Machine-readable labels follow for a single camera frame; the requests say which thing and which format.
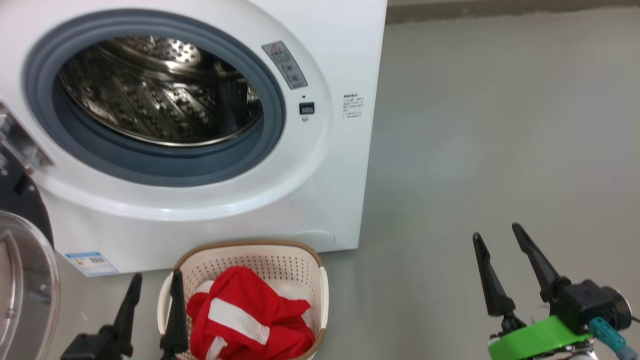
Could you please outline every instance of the washing machine door opening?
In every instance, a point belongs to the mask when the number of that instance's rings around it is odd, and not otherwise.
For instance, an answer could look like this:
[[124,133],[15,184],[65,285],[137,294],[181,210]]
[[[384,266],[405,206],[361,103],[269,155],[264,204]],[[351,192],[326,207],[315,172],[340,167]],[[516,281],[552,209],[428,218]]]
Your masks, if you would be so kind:
[[93,120],[142,142],[210,145],[262,121],[260,97],[238,70],[178,39],[106,40],[69,59],[58,77]]
[[94,13],[34,46],[25,91],[47,134],[83,163],[200,186],[248,171],[282,134],[284,97],[259,51],[180,15]]

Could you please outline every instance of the green mount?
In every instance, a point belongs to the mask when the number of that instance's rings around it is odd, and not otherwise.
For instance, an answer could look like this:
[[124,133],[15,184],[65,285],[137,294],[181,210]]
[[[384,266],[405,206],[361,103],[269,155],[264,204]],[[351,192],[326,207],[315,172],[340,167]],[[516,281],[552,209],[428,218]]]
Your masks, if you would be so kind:
[[589,334],[576,335],[556,315],[504,335],[489,345],[493,360],[522,360],[586,341]]

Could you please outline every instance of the perforated basket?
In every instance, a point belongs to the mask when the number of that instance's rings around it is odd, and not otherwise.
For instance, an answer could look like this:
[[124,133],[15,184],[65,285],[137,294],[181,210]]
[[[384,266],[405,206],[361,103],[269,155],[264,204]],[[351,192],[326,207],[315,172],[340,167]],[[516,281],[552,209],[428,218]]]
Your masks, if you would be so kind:
[[[184,303],[187,304],[200,284],[215,280],[231,266],[251,268],[269,285],[275,282],[291,283],[304,288],[311,305],[308,325],[316,334],[316,342],[295,360],[311,360],[322,341],[329,316],[329,283],[322,260],[310,247],[291,241],[232,241],[204,245],[185,254],[175,268],[182,271]],[[164,281],[158,298],[157,322],[160,334],[164,334],[168,317],[167,299],[173,273]],[[189,338],[193,330],[187,316]],[[178,355],[182,360],[196,360],[190,351]]]

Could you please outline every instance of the stainless steel drum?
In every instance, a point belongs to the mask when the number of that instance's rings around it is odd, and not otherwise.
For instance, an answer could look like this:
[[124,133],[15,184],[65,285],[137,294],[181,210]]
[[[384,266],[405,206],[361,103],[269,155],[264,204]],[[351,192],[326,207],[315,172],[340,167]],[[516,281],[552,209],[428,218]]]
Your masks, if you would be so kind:
[[220,143],[262,120],[259,96],[242,74],[177,39],[108,40],[75,55],[59,77],[91,118],[156,145]]

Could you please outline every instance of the white stripe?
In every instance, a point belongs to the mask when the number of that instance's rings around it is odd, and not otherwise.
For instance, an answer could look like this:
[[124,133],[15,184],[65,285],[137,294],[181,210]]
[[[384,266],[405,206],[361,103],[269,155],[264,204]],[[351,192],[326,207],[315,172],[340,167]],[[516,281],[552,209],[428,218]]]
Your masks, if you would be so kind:
[[216,338],[213,339],[211,346],[209,347],[209,351],[207,351],[206,360],[217,360],[218,356],[222,352],[222,349],[224,349],[227,345],[227,342],[223,338],[216,336]]
[[215,298],[209,306],[209,319],[233,329],[247,338],[265,345],[271,329],[262,325],[253,316],[233,304]]
[[213,280],[207,280],[198,286],[196,293],[208,294],[209,290],[211,290],[211,286],[213,286]]

